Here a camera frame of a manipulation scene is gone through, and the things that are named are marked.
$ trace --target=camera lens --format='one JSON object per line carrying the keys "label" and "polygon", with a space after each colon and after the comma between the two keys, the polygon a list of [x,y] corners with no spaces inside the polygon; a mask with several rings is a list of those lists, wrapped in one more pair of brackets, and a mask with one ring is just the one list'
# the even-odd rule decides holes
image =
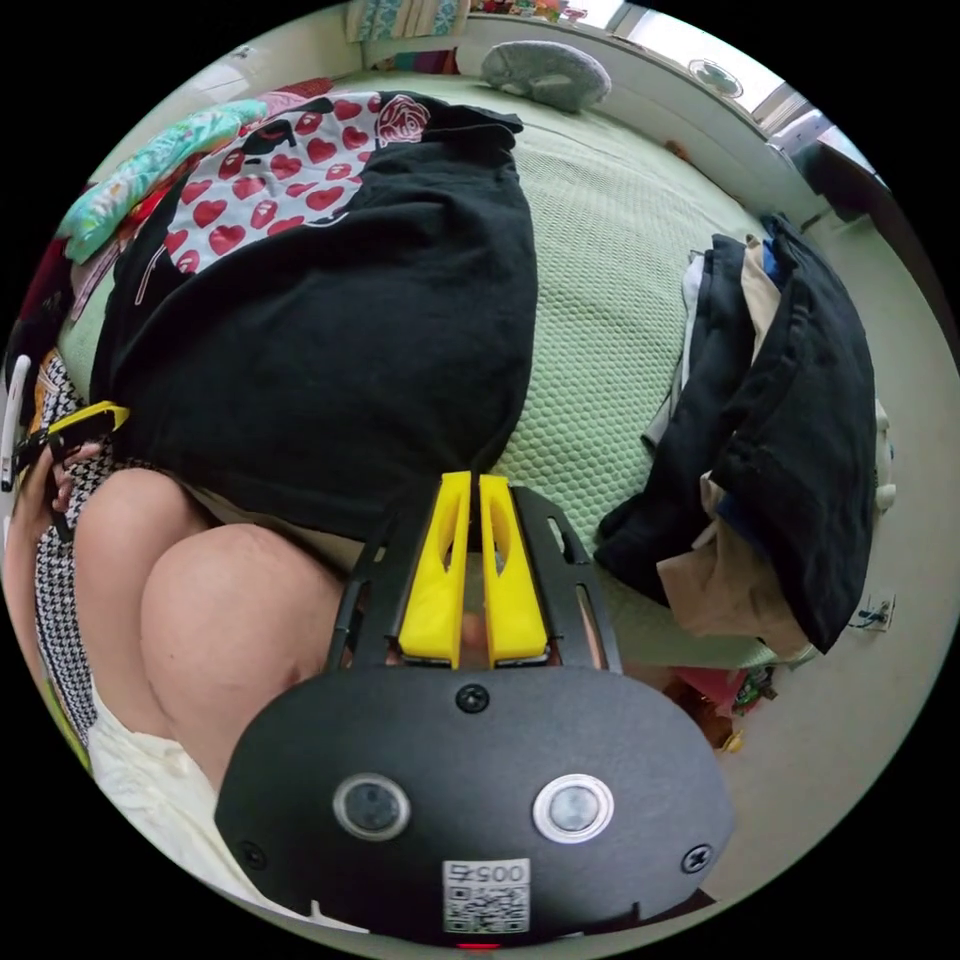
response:
{"label": "camera lens", "polygon": [[361,840],[391,840],[410,819],[410,801],[392,780],[358,774],[337,787],[333,812],[340,826]]}
{"label": "camera lens", "polygon": [[613,818],[613,794],[605,783],[583,773],[551,780],[533,804],[537,830],[555,843],[584,843]]}
{"label": "camera lens", "polygon": [[550,819],[565,833],[586,830],[600,813],[600,801],[586,787],[564,787],[550,801]]}

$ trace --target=knee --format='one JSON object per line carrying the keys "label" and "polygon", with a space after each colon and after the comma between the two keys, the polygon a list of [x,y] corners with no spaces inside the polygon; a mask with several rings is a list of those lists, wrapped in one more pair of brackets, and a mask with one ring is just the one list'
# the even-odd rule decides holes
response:
{"label": "knee", "polygon": [[169,690],[319,670],[341,594],[330,571],[260,527],[229,524],[184,540],[157,561],[143,594],[151,678]]}
{"label": "knee", "polygon": [[77,521],[77,563],[123,562],[132,550],[159,552],[206,527],[200,511],[170,477],[130,468],[111,474],[87,501]]}

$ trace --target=black t-shirt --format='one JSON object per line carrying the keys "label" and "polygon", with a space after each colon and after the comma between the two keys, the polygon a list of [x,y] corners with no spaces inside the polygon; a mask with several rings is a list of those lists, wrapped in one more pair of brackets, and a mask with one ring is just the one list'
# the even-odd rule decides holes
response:
{"label": "black t-shirt", "polygon": [[206,157],[115,271],[91,402],[118,453],[364,539],[415,480],[489,470],[530,377],[513,116],[320,98]]}

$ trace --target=white shorts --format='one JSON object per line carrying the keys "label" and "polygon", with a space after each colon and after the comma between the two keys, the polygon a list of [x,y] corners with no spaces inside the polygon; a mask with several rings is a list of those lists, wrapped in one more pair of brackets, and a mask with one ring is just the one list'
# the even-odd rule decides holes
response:
{"label": "white shorts", "polygon": [[[88,734],[93,778],[113,805],[161,853],[212,887],[279,914],[305,919],[263,897],[230,855],[213,822],[216,794],[183,747],[132,733],[93,688],[97,721]],[[367,931],[322,916],[315,923]]]}

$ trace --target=rose print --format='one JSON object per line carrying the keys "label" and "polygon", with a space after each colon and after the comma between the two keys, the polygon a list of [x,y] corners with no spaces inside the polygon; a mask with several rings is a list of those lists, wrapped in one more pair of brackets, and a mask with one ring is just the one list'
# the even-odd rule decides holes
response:
{"label": "rose print", "polygon": [[416,143],[429,122],[426,108],[401,94],[377,116],[377,138],[381,143]]}

